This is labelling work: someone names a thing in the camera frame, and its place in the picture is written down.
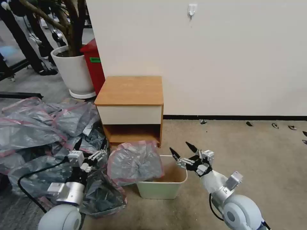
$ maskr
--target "black metal frame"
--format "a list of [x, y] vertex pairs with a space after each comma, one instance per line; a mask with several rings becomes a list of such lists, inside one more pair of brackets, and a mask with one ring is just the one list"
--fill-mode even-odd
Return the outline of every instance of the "black metal frame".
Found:
[[[17, 73], [19, 70], [27, 67], [30, 65], [27, 59], [17, 62], [11, 66], [7, 66], [5, 61], [2, 59], [2, 55], [0, 56], [0, 67], [1, 69], [6, 70], [5, 72], [0, 72], [0, 81], [8, 78], [14, 77], [14, 74]], [[14, 99], [25, 99], [28, 97], [38, 97], [40, 99], [43, 96], [40, 93], [21, 93], [21, 92], [0, 92], [0, 98], [14, 98]]]

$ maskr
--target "red trash can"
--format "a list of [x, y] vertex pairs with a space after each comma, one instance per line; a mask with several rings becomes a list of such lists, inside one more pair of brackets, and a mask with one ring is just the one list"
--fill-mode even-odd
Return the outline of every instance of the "red trash can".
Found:
[[84, 54], [96, 95], [98, 95], [106, 79], [105, 75], [103, 74], [95, 38], [82, 47], [80, 51]]

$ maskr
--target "carpet floor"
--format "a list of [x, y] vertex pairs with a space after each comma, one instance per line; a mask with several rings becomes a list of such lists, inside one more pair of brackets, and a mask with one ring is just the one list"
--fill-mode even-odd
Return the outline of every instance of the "carpet floor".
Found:
[[[169, 147], [183, 157], [192, 156], [185, 141], [215, 152], [213, 169], [230, 176], [243, 174], [237, 194], [250, 197], [259, 206], [272, 229], [306, 229], [307, 216], [307, 131], [305, 121], [199, 121], [164, 120], [161, 155]], [[199, 178], [188, 173], [174, 200], [142, 199], [135, 185], [124, 187], [128, 205], [121, 212], [100, 219], [86, 217], [83, 230], [228, 229], [211, 213], [208, 193]]]

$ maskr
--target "shoe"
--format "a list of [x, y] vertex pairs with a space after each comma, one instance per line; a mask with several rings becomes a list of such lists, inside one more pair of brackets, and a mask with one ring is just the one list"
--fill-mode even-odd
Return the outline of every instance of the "shoe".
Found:
[[42, 70], [38, 73], [41, 76], [56, 75], [58, 72], [55, 69]]

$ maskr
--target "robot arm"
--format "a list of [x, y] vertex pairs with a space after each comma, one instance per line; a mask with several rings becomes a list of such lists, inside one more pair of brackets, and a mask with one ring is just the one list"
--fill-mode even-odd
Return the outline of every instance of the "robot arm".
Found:
[[107, 154], [105, 141], [101, 150], [90, 155], [79, 150], [82, 139], [68, 154], [73, 168], [72, 174], [65, 183], [51, 183], [48, 193], [56, 197], [57, 206], [46, 212], [38, 224], [38, 230], [77, 230], [81, 224], [79, 206], [83, 201], [83, 192], [87, 177], [93, 166]]
[[[195, 153], [189, 159], [180, 157], [172, 148], [170, 150], [180, 167], [195, 171], [200, 177], [202, 184], [210, 194], [209, 204], [214, 215], [232, 230], [270, 230], [255, 202], [246, 196], [234, 194], [243, 176], [235, 171], [227, 178], [214, 171], [212, 169], [214, 152], [199, 150], [188, 142], [186, 144]], [[211, 203], [223, 218], [214, 212]]]

